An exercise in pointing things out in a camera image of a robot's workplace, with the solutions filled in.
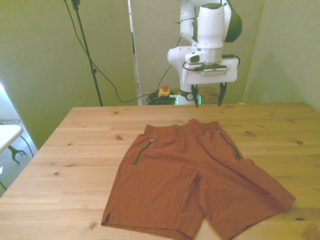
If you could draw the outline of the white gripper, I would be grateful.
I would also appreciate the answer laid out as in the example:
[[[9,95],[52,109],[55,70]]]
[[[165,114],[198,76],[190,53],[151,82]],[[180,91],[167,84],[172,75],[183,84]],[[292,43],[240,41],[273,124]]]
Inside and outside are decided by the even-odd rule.
[[[191,94],[195,106],[199,106],[199,84],[220,83],[220,92],[218,95],[218,106],[223,102],[227,91],[227,83],[235,82],[238,78],[238,59],[225,58],[219,64],[208,66],[204,64],[189,64],[182,65],[182,82],[185,85],[191,85]]]

